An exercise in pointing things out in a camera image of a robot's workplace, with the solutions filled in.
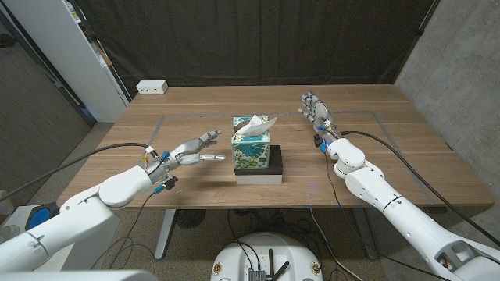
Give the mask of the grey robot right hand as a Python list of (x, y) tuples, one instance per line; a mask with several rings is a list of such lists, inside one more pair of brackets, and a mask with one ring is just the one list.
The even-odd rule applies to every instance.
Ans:
[(302, 107), (298, 111), (311, 122), (314, 131), (322, 140), (331, 143), (341, 138), (329, 109), (313, 92), (307, 91), (307, 94), (302, 96)]

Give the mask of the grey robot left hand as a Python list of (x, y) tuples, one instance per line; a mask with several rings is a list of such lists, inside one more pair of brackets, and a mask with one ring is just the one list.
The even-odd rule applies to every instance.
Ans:
[(203, 155), (200, 153), (203, 148), (214, 145), (217, 142), (216, 138), (221, 133), (221, 130), (209, 131), (198, 138), (185, 141), (172, 151), (165, 151), (162, 155), (155, 155), (145, 169), (152, 183), (168, 180), (171, 177), (171, 172), (181, 165), (225, 160), (225, 155)]

